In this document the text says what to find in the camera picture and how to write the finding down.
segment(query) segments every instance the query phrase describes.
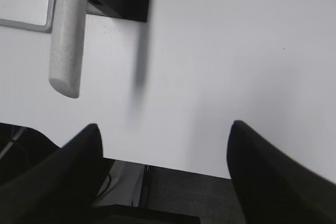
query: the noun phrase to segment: dark floor mat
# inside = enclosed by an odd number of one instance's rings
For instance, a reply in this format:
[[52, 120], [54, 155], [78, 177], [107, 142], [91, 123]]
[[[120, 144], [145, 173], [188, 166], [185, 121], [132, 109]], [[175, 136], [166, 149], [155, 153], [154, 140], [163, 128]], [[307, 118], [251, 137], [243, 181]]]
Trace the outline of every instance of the dark floor mat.
[[151, 168], [149, 209], [198, 216], [201, 224], [245, 224], [230, 179]]

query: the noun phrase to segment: gray frame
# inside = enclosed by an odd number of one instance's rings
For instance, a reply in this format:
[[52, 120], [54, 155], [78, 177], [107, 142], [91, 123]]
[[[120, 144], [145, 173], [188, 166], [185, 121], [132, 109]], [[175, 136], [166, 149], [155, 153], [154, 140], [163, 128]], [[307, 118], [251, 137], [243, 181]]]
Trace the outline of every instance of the gray frame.
[[24, 30], [32, 30], [32, 31], [39, 31], [41, 33], [50, 33], [52, 30], [53, 24], [53, 17], [54, 17], [54, 7], [55, 7], [56, 0], [49, 0], [48, 9], [47, 9], [47, 20], [45, 25], [34, 25], [25, 22], [19, 22], [9, 19], [1, 19], [0, 18], [0, 25], [1, 26], [8, 26], [8, 27], [15, 27]]

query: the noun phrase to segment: speckled gray pole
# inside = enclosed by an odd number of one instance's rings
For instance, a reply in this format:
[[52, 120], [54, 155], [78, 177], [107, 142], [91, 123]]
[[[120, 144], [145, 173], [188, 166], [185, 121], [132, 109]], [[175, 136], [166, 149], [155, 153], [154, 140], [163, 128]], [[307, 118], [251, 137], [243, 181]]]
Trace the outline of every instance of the speckled gray pole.
[[59, 93], [78, 98], [87, 0], [57, 0], [51, 39], [49, 82]]

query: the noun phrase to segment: gray carpet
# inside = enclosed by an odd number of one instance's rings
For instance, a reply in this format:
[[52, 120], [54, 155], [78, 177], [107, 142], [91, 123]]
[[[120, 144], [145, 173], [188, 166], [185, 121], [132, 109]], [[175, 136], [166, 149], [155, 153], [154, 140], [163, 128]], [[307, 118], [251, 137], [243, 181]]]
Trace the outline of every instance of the gray carpet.
[[201, 224], [245, 224], [230, 179], [153, 167], [148, 208], [198, 216]]

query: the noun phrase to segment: black cable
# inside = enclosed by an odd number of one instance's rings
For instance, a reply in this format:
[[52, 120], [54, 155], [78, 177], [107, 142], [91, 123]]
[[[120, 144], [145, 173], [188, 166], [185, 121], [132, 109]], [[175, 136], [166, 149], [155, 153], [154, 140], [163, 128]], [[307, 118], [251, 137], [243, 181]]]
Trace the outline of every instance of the black cable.
[[112, 177], [111, 177], [111, 174], [108, 175], [108, 178], [109, 178], [109, 182], [107, 183], [105, 189], [96, 196], [96, 199], [100, 198], [104, 193], [106, 193], [106, 191], [109, 189], [111, 183], [112, 183]]
[[7, 142], [15, 144], [24, 154], [26, 163], [27, 163], [27, 168], [30, 169], [32, 167], [32, 163], [30, 162], [29, 154], [28, 152], [23, 148], [22, 145], [20, 145], [17, 141], [10, 139], [10, 138], [4, 138]]

